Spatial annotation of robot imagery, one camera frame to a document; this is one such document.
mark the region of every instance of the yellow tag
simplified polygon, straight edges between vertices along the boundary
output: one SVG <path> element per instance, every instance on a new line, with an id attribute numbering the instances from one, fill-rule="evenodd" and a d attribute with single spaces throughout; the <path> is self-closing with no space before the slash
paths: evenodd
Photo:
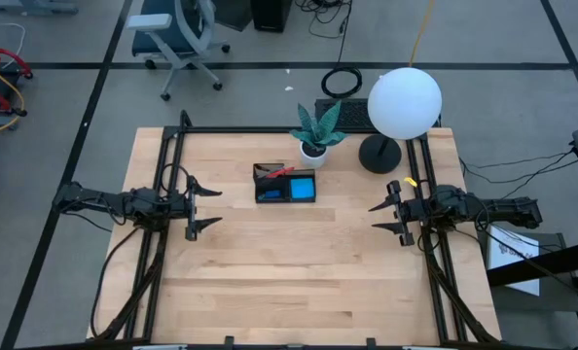
<path id="1" fill-rule="evenodd" d="M 404 181 L 406 181 L 407 183 L 411 184 L 413 187 L 416 187 L 416 181 L 413 180 L 413 178 L 405 178 Z"/>

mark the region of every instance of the white cable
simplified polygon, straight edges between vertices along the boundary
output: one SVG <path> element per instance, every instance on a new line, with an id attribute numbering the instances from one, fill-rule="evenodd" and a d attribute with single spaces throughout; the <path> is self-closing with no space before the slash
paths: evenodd
<path id="1" fill-rule="evenodd" d="M 23 42 L 25 41 L 25 27 L 17 24 L 17 23 L 0 23 L 0 25 L 5 25 L 5 26 L 15 26 L 17 28 L 19 28 L 21 30 L 21 34 L 20 34 L 20 42 L 18 43 L 18 49 L 17 52 L 15 52 L 16 55 L 20 54 L 20 51 L 23 49 Z M 1 67 L 1 69 L 6 69 L 9 65 L 11 65 L 13 62 L 15 61 L 14 58 L 10 58 L 10 60 L 3 66 Z"/>

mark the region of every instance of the lamp base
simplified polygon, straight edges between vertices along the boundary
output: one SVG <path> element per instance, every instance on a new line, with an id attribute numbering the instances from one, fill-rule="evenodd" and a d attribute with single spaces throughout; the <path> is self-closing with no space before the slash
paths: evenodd
<path id="1" fill-rule="evenodd" d="M 360 145 L 358 158 L 365 169 L 376 174 L 386 174 L 391 172 L 401 161 L 402 149 L 397 142 L 384 135 L 372 135 Z"/>

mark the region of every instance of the green leaves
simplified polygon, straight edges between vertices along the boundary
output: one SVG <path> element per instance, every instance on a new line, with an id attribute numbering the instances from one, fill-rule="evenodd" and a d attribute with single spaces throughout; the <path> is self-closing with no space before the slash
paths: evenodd
<path id="1" fill-rule="evenodd" d="M 341 101 L 337 102 L 329 109 L 318 122 L 312 117 L 306 108 L 298 105 L 298 117 L 302 124 L 302 131 L 291 130 L 291 134 L 313 149 L 322 149 L 328 146 L 335 146 L 344 140 L 346 135 L 342 132 L 334 132 L 339 113 L 341 112 Z"/>

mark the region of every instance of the white paper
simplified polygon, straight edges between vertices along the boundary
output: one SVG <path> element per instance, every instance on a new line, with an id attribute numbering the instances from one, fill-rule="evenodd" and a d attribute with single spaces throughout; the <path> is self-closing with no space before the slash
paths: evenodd
<path id="1" fill-rule="evenodd" d="M 503 241 L 507 245 L 516 249 L 517 251 L 523 253 L 528 258 L 537 257 L 539 254 L 538 244 L 539 242 L 535 239 L 525 237 L 520 234 L 513 233 L 505 228 L 491 226 L 490 234 L 497 239 Z M 495 241 L 489 237 L 488 242 L 488 268 L 496 268 L 510 263 L 516 263 L 521 261 L 518 254 L 512 252 L 506 246 Z M 518 283 L 512 283 L 507 285 L 507 287 L 514 288 L 521 292 L 529 293 L 534 296 L 540 296 L 540 280 L 531 280 Z"/>

